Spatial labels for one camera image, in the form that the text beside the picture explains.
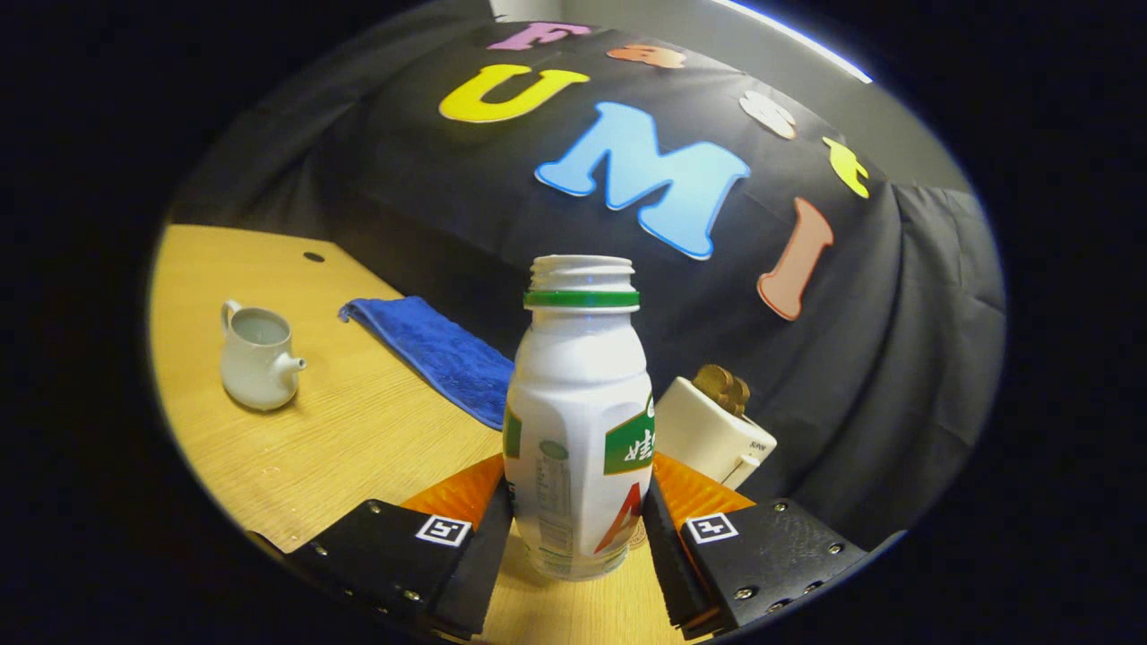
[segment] black fabric backdrop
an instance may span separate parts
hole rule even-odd
[[[177,193],[173,219],[333,240],[509,357],[529,324],[521,293],[533,257],[632,258],[643,302],[634,326],[655,393],[720,364],[746,379],[747,413],[778,440],[742,492],[793,495],[866,549],[908,528],[967,458],[999,378],[1004,289],[975,199],[890,184],[856,150],[871,192],[858,197],[820,140],[848,145],[843,134],[671,44],[595,29],[523,52],[485,49],[524,26],[431,5],[369,30],[240,115]],[[630,42],[681,50],[686,67],[606,56]],[[493,63],[592,80],[502,123],[438,114],[446,94]],[[532,81],[508,80],[486,99]],[[797,139],[749,118],[738,103],[747,90],[787,108]],[[594,123],[599,101],[653,115],[662,153],[712,141],[751,166],[713,225],[712,258],[689,259],[640,228],[637,210],[663,191],[615,212],[604,205],[604,164],[586,197],[533,177]],[[801,317],[786,321],[755,283],[788,242],[796,196],[825,215],[835,243]]]

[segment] bottle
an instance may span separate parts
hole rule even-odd
[[[653,474],[653,388],[630,316],[632,262],[552,255],[533,262],[506,396],[502,456],[532,567],[568,581],[604,576],[629,554]]]

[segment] blue cloth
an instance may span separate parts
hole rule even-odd
[[[514,362],[418,296],[356,298],[338,310],[397,351],[454,405],[496,430],[502,427]]]

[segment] wooden table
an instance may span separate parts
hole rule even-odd
[[[338,319],[338,309],[360,297],[401,294],[330,242],[190,225],[169,226],[161,241],[150,347],[172,433],[234,521],[286,552],[367,498],[399,504],[501,450],[499,433],[439,395],[361,325]],[[224,391],[226,300],[290,322],[294,355],[307,366],[287,406],[253,412]],[[633,549],[617,572],[580,583],[544,578],[524,558],[512,528],[475,643],[682,643],[669,624],[648,545]]]

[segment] teapot spout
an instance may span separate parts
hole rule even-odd
[[[306,368],[306,359],[294,357],[287,352],[280,353],[271,366],[271,370],[280,379],[286,379],[304,368]]]

